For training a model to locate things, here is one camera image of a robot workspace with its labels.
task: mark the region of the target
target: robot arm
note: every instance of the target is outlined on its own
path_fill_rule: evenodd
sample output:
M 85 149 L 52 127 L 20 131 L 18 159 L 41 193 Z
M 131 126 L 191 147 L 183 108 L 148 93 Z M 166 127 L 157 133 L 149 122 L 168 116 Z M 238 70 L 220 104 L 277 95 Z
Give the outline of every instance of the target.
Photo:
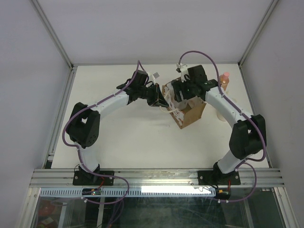
M 85 110 L 67 127 L 66 132 L 74 144 L 79 146 L 83 163 L 90 171 L 99 169 L 93 144 L 99 135 L 100 120 L 118 108 L 129 105 L 138 98 L 146 99 L 149 106 L 169 106 L 163 98 L 157 83 L 149 87 L 146 86 L 147 77 L 147 73 L 138 70 L 135 79 L 124 91 L 94 108 Z M 128 82 L 129 79 L 124 84 L 119 85 L 114 94 L 124 88 Z M 88 105 L 80 102 L 77 103 L 74 106 L 71 117 L 87 107 Z
M 195 96 L 216 108 L 227 120 L 232 128 L 229 141 L 230 150 L 227 154 L 214 164 L 215 179 L 221 179 L 234 172 L 246 157 L 258 153 L 263 149 L 262 142 L 255 128 L 220 94 L 218 82 L 214 79 L 208 80 L 202 65 L 187 68 L 187 65 L 178 68 L 181 80 L 171 82 L 174 89 L 174 99 L 181 102 Z M 261 115 L 253 115 L 239 107 L 240 110 L 258 126 L 266 142 L 265 120 Z

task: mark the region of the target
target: gray wall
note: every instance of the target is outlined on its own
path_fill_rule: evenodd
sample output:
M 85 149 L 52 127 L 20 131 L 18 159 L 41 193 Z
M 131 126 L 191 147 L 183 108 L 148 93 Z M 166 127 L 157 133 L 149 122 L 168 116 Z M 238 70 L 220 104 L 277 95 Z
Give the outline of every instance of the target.
M 255 110 L 266 118 L 268 154 L 304 227 L 303 12 L 303 0 L 281 1 L 243 70 Z
M 0 2 L 0 226 L 14 227 L 68 67 L 28 0 Z
M 73 63 L 106 65 L 176 63 L 189 50 L 236 63 L 271 0 L 39 2 Z

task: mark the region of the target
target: open cardboard box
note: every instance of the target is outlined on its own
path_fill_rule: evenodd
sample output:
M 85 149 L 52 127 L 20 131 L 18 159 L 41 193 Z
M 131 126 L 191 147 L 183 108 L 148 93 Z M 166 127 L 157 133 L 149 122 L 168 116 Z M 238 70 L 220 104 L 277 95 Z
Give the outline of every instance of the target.
M 162 86 L 162 94 L 165 96 L 165 94 L 168 92 L 169 88 L 168 88 L 168 84 L 170 84 L 171 82 L 165 84 Z M 166 101 L 169 104 L 169 108 L 167 108 L 168 111 L 170 110 L 174 110 L 175 109 L 175 105 L 173 103 L 173 99 L 171 97 L 171 93 L 168 94 L 167 97 L 165 97 Z M 195 106 L 192 106 L 193 108 L 190 107 L 189 104 L 187 104 L 187 106 L 182 109 L 182 110 L 176 110 L 172 113 L 170 113 L 170 115 L 173 117 L 173 119 L 175 120 L 176 124 L 183 129 L 184 127 L 187 127 L 188 125 L 190 125 L 191 123 L 194 123 L 195 121 L 199 120 L 201 118 L 201 115 L 203 114 L 203 111 L 205 109 L 206 103 L 202 101 L 202 103 L 196 103 Z

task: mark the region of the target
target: bottle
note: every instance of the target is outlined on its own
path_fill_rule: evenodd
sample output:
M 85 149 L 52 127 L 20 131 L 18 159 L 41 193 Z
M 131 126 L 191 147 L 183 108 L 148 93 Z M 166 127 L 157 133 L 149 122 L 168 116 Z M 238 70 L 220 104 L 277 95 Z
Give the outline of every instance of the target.
M 221 86 L 224 89 L 224 91 L 226 91 L 228 83 L 229 83 L 229 75 L 230 74 L 228 72 L 225 72 L 221 76 L 219 76 L 220 83 L 221 83 Z

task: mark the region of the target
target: pink bottle cap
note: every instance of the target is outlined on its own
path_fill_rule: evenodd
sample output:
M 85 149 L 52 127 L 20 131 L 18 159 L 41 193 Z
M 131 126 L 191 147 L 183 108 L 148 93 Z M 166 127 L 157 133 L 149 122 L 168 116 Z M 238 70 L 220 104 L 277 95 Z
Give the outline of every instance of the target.
M 229 72 L 225 72 L 225 73 L 223 73 L 223 79 L 224 80 L 227 80 L 228 79 L 228 77 L 229 77 Z

